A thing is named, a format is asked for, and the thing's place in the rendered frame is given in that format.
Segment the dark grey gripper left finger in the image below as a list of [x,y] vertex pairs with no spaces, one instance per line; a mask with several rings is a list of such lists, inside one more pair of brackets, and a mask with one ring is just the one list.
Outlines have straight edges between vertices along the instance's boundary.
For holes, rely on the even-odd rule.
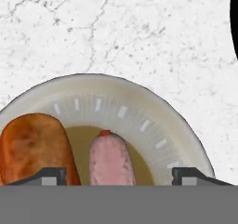
[[67,169],[65,167],[44,167],[33,176],[9,183],[9,186],[66,186],[66,175]]

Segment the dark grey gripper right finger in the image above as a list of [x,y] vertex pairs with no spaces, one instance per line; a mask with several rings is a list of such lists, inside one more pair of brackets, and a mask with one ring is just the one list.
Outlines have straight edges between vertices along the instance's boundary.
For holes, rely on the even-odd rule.
[[204,175],[195,167],[173,167],[172,177],[174,186],[230,186],[230,183]]

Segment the brown bun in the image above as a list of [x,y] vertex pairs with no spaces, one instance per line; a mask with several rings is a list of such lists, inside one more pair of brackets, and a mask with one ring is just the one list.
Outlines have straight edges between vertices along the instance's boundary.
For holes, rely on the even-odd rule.
[[43,113],[25,114],[9,122],[0,135],[0,185],[32,176],[44,167],[65,167],[67,184],[81,184],[61,122]]

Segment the cream ribbed bowl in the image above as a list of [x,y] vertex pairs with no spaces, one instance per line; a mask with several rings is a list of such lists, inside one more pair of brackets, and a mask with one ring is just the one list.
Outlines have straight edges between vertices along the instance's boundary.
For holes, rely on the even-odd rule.
[[100,129],[128,142],[140,185],[169,185],[174,166],[215,176],[204,146],[185,119],[149,89],[126,79],[73,74],[34,86],[0,111],[0,130],[31,112],[50,114],[67,129],[84,184],[89,181],[89,145]]

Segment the pink sausage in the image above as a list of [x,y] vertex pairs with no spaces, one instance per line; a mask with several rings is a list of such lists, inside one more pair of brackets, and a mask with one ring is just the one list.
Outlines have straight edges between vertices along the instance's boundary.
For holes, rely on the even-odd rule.
[[110,130],[101,130],[89,150],[92,186],[134,186],[136,178],[126,141]]

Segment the black round plate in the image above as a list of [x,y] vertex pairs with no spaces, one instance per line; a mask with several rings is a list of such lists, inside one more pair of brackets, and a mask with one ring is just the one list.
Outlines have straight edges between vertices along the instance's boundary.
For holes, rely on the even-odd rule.
[[233,47],[238,59],[238,0],[230,1],[230,24]]

